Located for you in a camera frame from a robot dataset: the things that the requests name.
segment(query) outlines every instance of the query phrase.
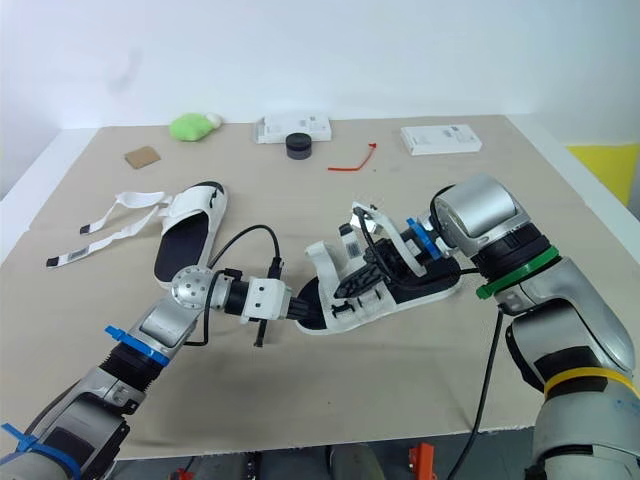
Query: white sandal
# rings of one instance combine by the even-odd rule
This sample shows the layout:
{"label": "white sandal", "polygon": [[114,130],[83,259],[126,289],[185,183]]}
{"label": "white sandal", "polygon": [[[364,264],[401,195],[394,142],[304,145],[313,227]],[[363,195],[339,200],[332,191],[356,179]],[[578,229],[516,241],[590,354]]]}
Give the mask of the white sandal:
{"label": "white sandal", "polygon": [[115,240],[136,235],[155,217],[163,217],[162,239],[156,257],[154,273],[165,288],[182,268],[189,265],[205,266],[216,233],[227,208],[227,195],[217,182],[203,182],[186,189],[175,197],[165,192],[123,192],[99,220],[84,225],[80,234],[92,234],[101,230],[116,205],[129,209],[153,207],[137,222],[127,225],[102,240],[93,242],[79,250],[49,258],[47,267],[61,267],[102,250]]}

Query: small black container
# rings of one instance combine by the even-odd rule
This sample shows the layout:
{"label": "small black container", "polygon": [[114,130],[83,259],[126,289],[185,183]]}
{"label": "small black container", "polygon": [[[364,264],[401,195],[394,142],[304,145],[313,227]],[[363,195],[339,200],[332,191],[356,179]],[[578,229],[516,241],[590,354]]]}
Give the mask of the small black container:
{"label": "small black container", "polygon": [[287,156],[294,160],[304,160],[311,156],[311,137],[306,133],[287,135]]}

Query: beige cloth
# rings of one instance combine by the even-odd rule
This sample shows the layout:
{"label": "beige cloth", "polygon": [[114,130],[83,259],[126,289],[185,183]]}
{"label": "beige cloth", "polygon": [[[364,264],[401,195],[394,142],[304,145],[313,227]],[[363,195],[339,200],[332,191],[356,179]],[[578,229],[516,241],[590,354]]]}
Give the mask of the beige cloth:
{"label": "beige cloth", "polygon": [[[478,153],[411,157],[408,125],[469,123]],[[502,181],[563,255],[571,256],[640,344],[640,267],[581,198],[504,117],[333,122],[334,140],[305,161],[284,145],[255,145],[251,126],[225,125],[199,143],[176,142],[166,127],[104,128],[51,195],[0,270],[0,417],[25,428],[48,401],[105,358],[106,325],[128,329],[164,292],[152,268],[160,225],[80,262],[48,271],[47,257],[85,245],[78,228],[98,218],[117,192],[181,191],[216,180],[229,206],[219,248],[240,229],[267,223],[278,233],[283,279],[298,291],[314,276],[304,248],[339,245],[338,225],[353,200],[373,203],[397,224],[427,208],[442,186],[484,171]],[[352,166],[378,148],[357,173]],[[161,162],[133,170],[123,152],[152,145]],[[104,235],[131,222],[116,218]],[[221,266],[264,275],[272,256],[263,232],[240,240]],[[414,437],[467,431],[480,394],[495,321],[478,278],[450,298],[339,336],[305,336],[271,322],[266,346],[257,325],[215,315],[211,343],[185,348],[128,419],[122,457]],[[542,396],[526,385],[501,342],[483,428],[532,425]],[[15,443],[2,435],[2,453]]]}

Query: yellow object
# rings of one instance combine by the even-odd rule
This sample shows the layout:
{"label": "yellow object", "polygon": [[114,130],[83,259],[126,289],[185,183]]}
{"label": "yellow object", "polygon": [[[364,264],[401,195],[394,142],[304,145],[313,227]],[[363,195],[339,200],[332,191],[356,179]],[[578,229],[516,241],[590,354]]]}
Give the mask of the yellow object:
{"label": "yellow object", "polygon": [[613,380],[616,382],[622,383],[624,386],[629,388],[633,393],[636,394],[636,397],[640,398],[640,393],[633,386],[631,380],[622,375],[620,372],[616,372],[615,370],[609,370],[608,368],[597,368],[597,367],[581,367],[581,368],[572,368],[571,370],[565,370],[564,372],[560,372],[557,375],[554,375],[549,379],[549,381],[544,386],[544,396],[546,398],[547,393],[556,385],[566,382],[567,380],[571,380],[572,378],[580,378],[580,377],[605,377],[609,380]]}
{"label": "yellow object", "polygon": [[624,205],[629,204],[640,144],[567,147]]}

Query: silver robot arm segment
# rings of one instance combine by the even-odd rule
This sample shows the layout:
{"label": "silver robot arm segment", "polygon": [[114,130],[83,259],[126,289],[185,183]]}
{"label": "silver robot arm segment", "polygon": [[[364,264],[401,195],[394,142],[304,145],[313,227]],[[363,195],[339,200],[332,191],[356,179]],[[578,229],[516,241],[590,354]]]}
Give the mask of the silver robot arm segment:
{"label": "silver robot arm segment", "polygon": [[63,392],[18,437],[14,454],[0,460],[2,480],[101,478],[129,433],[123,415],[136,412],[145,391],[193,332],[206,305],[244,319],[287,316],[291,290],[277,279],[214,274],[202,267],[178,272],[171,291],[128,331],[108,327],[120,343],[108,358]]}
{"label": "silver robot arm segment", "polygon": [[640,478],[633,344],[584,274],[487,175],[442,192],[419,218],[443,253],[461,251],[488,280],[478,296],[516,317],[507,346],[546,397],[527,478]]}

